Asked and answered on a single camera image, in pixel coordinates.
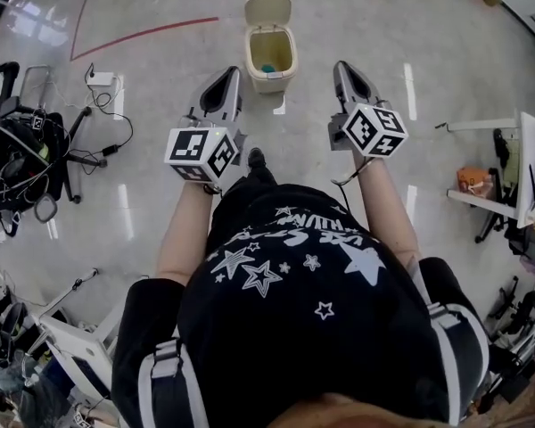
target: person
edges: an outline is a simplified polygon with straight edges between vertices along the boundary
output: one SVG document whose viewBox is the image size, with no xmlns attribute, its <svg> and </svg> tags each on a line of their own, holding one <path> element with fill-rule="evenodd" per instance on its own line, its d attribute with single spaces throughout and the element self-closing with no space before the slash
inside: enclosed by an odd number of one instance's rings
<svg viewBox="0 0 535 428">
<path fill-rule="evenodd" d="M 257 148 L 210 233 L 212 191 L 185 183 L 119 329 L 111 396 L 131 427 L 456 424 L 484 374 L 457 358 L 479 362 L 483 339 L 448 361 L 433 311 L 479 320 L 448 265 L 420 254 L 384 161 L 356 163 L 369 231 L 327 194 L 278 185 Z"/>
</svg>

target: glossy tile floor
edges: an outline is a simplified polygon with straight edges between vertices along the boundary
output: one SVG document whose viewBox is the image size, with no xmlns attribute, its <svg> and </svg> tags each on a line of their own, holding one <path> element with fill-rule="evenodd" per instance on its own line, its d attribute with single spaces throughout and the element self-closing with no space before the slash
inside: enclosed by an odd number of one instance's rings
<svg viewBox="0 0 535 428">
<path fill-rule="evenodd" d="M 103 275 L 70 302 L 74 316 L 97 322 L 130 281 L 153 273 L 182 185 L 162 163 L 169 129 L 209 74 L 232 64 L 243 68 L 244 1 L 87 0 L 74 57 L 162 25 L 209 17 L 219 21 L 137 37 L 73 62 L 84 0 L 19 0 L 15 10 L 5 11 L 0 62 L 16 60 L 22 68 L 52 65 L 60 93 L 78 105 L 86 99 L 83 77 L 91 62 L 98 71 L 122 75 L 125 113 L 135 126 L 133 140 L 109 158 L 106 169 L 87 177 L 73 167 L 81 204 L 63 196 L 48 226 L 27 213 L 14 239 L 0 231 L 0 270 L 18 295 L 43 303 L 99 267 Z M 264 150 L 280 182 L 310 185 L 340 199 L 329 179 L 346 177 L 353 164 L 348 153 L 328 149 L 326 124 L 339 110 L 332 68 L 343 59 L 363 70 L 407 122 L 411 137 L 388 164 L 423 253 L 448 261 L 485 316 L 499 286 L 525 272 L 500 234 L 473 243 L 483 211 L 450 201 L 445 191 L 465 164 L 496 166 L 490 133 L 450 134 L 434 126 L 508 117 L 514 109 L 535 115 L 535 41 L 502 8 L 489 8 L 481 0 L 292 2 L 299 74 L 285 97 L 257 96 L 245 80 L 240 122 L 249 143 Z M 32 97 L 22 100 L 34 103 Z M 67 128 L 78 114 L 75 107 L 64 106 L 51 85 L 47 109 L 61 112 Z M 74 147 L 94 152 L 127 136 L 125 121 L 96 111 Z M 240 172 L 233 168 L 230 178 Z M 352 183 L 347 190 L 351 207 L 363 218 L 357 187 Z M 525 280 L 531 283 L 530 276 Z"/>
</svg>

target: beige trash can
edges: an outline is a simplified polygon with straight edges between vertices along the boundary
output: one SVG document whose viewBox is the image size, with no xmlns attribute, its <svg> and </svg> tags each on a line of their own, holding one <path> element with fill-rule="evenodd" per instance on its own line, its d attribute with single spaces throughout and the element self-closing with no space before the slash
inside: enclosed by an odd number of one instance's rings
<svg viewBox="0 0 535 428">
<path fill-rule="evenodd" d="M 287 27 L 291 0 L 247 0 L 246 68 L 256 92 L 283 92 L 297 72 L 297 49 Z"/>
</svg>

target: white table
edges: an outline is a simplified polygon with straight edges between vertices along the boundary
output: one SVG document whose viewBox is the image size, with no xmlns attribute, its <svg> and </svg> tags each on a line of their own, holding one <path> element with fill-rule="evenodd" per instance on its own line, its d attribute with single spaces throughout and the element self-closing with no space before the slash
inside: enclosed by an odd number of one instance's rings
<svg viewBox="0 0 535 428">
<path fill-rule="evenodd" d="M 523 228 L 535 222 L 532 217 L 528 216 L 528 212 L 531 211 L 533 205 L 533 189 L 529 166 L 533 170 L 533 179 L 535 181 L 535 118 L 526 112 L 522 112 L 512 119 L 476 120 L 448 124 L 449 132 L 493 128 L 519 128 L 521 130 L 517 207 L 512 208 L 506 204 L 479 198 L 469 193 L 461 193 L 453 189 L 448 190 L 448 197 L 485 210 L 497 212 L 497 214 L 508 218 L 515 218 L 517 219 L 517 227 Z"/>
</svg>

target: red line on floor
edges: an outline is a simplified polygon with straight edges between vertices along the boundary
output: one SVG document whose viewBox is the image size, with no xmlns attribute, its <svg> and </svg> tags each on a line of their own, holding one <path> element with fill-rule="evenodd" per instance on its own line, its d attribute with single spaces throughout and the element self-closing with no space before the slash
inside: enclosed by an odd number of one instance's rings
<svg viewBox="0 0 535 428">
<path fill-rule="evenodd" d="M 73 33 L 73 41 L 71 42 L 70 62 L 73 60 L 73 53 L 75 51 L 75 42 L 78 39 L 79 23 L 81 22 L 81 16 L 83 16 L 83 10 L 86 9 L 86 3 L 87 3 L 87 0 L 83 0 L 83 4 L 81 5 L 81 10 L 79 11 L 78 23 L 76 24 L 75 32 Z"/>
<path fill-rule="evenodd" d="M 81 53 L 80 55 L 76 55 L 71 60 L 75 61 L 88 54 L 94 53 L 96 51 L 101 51 L 102 49 L 105 49 L 106 47 L 117 45 L 119 43 L 122 43 L 123 41 L 128 41 L 129 39 L 142 37 L 143 35 L 149 35 L 151 33 L 160 32 L 160 31 L 168 30 L 168 29 L 175 29 L 176 27 L 184 27 L 186 25 L 203 24 L 204 22 L 218 22 L 218 21 L 219 21 L 219 18 L 216 18 L 216 17 L 206 18 L 206 19 L 195 19 L 193 21 L 177 22 L 176 24 L 163 25 L 160 27 L 156 27 L 154 29 L 143 30 L 142 32 L 137 32 L 137 33 L 134 33 L 133 35 L 127 35 L 126 37 L 118 38 L 109 43 L 105 43 L 104 45 L 100 45 L 100 46 L 94 47 L 93 49 L 89 49 L 88 51 L 85 51 L 84 53 Z"/>
</svg>

